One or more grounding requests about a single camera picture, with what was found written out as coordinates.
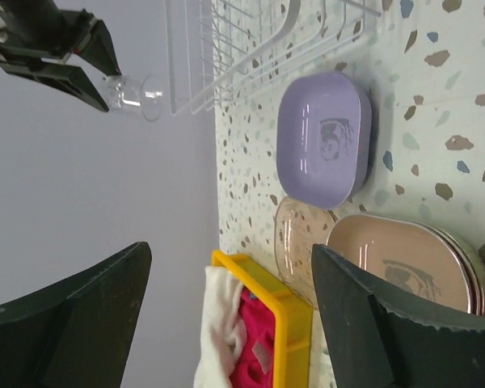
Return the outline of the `white wire dish rack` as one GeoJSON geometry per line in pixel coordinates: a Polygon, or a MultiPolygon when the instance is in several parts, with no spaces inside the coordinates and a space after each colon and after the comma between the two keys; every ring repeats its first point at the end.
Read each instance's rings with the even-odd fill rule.
{"type": "Polygon", "coordinates": [[[249,100],[358,40],[379,1],[165,1],[171,114],[249,100]]]}

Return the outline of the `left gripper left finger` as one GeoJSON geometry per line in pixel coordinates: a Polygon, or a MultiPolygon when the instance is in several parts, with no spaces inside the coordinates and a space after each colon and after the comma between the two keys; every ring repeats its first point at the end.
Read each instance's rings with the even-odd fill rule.
{"type": "Polygon", "coordinates": [[[0,387],[119,387],[152,255],[136,242],[0,305],[0,387]]]}

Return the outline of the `clear glass cup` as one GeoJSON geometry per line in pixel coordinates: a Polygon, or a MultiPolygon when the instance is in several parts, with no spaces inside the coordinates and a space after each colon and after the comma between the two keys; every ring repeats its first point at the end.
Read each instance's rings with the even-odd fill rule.
{"type": "Polygon", "coordinates": [[[139,116],[150,123],[160,117],[163,87],[155,75],[142,80],[127,75],[103,77],[101,95],[113,112],[139,116]]]}

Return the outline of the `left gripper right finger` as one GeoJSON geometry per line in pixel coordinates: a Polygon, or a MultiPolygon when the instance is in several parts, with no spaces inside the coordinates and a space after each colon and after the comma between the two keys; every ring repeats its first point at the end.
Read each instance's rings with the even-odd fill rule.
{"type": "Polygon", "coordinates": [[[485,387],[485,317],[430,302],[312,247],[338,387],[485,387]]]}

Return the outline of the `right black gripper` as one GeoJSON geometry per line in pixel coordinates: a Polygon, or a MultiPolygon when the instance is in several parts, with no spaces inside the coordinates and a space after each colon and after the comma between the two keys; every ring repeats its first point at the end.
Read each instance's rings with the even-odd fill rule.
{"type": "Polygon", "coordinates": [[[54,1],[0,1],[0,68],[109,112],[83,69],[66,65],[73,55],[106,76],[122,75],[109,30],[92,13],[54,1]]]}

